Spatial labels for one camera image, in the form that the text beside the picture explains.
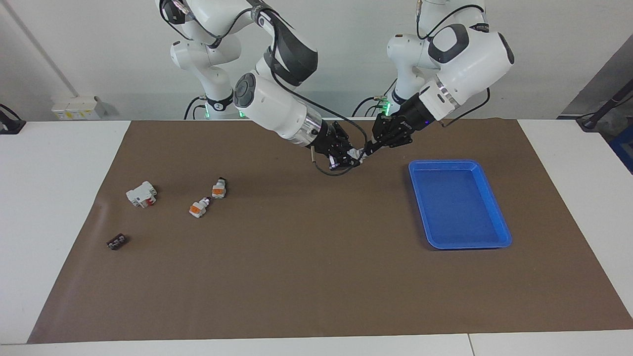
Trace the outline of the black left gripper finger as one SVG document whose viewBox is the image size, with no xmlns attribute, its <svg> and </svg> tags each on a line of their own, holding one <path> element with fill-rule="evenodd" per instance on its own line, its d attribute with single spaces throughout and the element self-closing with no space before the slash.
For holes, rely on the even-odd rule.
<svg viewBox="0 0 633 356">
<path fill-rule="evenodd" d="M 398 148 L 413 142 L 411 133 L 407 131 L 397 131 L 395 133 L 374 134 L 371 140 L 364 146 L 365 155 L 373 155 L 381 148 Z"/>
<path fill-rule="evenodd" d="M 391 115 L 377 115 L 371 129 L 373 142 L 395 142 L 399 138 L 399 118 Z"/>
</svg>

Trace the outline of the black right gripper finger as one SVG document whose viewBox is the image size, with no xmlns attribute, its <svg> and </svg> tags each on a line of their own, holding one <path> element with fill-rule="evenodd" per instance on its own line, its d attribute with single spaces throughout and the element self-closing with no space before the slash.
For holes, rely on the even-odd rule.
<svg viewBox="0 0 633 356">
<path fill-rule="evenodd" d="M 341 155 L 328 155 L 328 159 L 331 171 L 343 171 L 361 165 L 361 151 L 350 150 Z"/>
<path fill-rule="evenodd" d="M 332 129 L 334 132 L 334 142 L 332 144 L 333 148 L 339 152 L 348 152 L 351 149 L 354 149 L 353 145 L 350 144 L 350 136 L 339 123 L 332 123 Z"/>
</svg>

